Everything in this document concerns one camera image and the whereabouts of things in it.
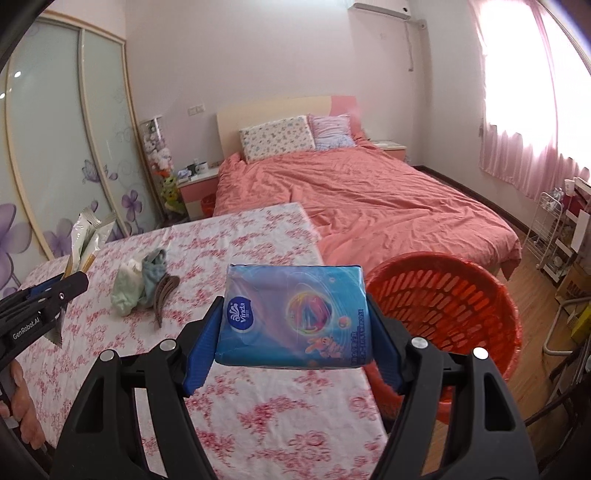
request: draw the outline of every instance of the blue plastic packaging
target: blue plastic packaging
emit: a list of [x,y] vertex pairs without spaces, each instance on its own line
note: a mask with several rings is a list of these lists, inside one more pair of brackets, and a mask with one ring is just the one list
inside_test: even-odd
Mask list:
[[361,267],[231,265],[215,359],[296,369],[370,363]]

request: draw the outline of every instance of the blue gripper pad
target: blue gripper pad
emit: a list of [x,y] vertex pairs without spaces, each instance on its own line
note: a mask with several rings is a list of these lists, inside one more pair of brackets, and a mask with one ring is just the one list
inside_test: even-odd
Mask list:
[[404,390],[405,385],[401,374],[400,354],[390,340],[386,328],[384,328],[380,319],[375,316],[373,308],[369,309],[369,321],[371,323],[374,360],[378,365],[379,374],[394,391],[401,392]]
[[50,278],[49,280],[45,280],[45,282],[40,283],[39,285],[31,287],[31,292],[29,294],[29,298],[33,298],[35,295],[39,295],[40,293],[43,293],[48,288],[50,288],[54,283],[59,282],[63,278],[63,276],[64,276],[64,274],[60,273],[59,275],[56,275],[55,277]]
[[207,325],[193,345],[193,349],[187,358],[187,373],[183,382],[183,390],[188,396],[193,395],[195,390],[202,387],[212,367],[213,357],[216,353],[217,338],[222,324],[223,302],[212,312]]

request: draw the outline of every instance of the metal screw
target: metal screw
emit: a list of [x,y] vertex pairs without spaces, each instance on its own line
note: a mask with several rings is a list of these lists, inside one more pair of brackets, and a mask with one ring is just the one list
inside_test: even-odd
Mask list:
[[100,355],[100,359],[103,362],[109,362],[109,361],[113,360],[114,357],[115,357],[115,352],[113,350],[105,350]]
[[421,350],[423,350],[424,348],[427,348],[429,346],[429,342],[427,342],[422,337],[415,337],[410,341],[410,343],[412,344],[413,347],[419,348]]
[[474,356],[476,358],[479,358],[480,360],[486,360],[488,358],[488,352],[483,349],[481,346],[477,346],[472,353],[474,354]]
[[175,342],[171,338],[164,340],[160,343],[160,349],[163,352],[169,352],[171,350],[174,350],[176,347],[177,347],[177,342]]

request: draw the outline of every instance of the pink duvet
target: pink duvet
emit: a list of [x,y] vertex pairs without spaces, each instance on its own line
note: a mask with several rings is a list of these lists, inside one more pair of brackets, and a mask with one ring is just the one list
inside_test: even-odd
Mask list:
[[322,236],[327,265],[365,272],[413,251],[446,252],[509,278],[521,259],[515,232],[496,213],[367,141],[220,168],[215,215],[299,202]]

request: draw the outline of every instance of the wardrobe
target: wardrobe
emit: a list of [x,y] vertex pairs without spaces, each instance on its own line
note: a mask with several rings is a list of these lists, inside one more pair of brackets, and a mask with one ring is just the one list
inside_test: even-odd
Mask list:
[[161,222],[141,150],[124,40],[52,15],[0,73],[0,298],[39,263],[69,255],[90,207],[115,212],[111,241]]

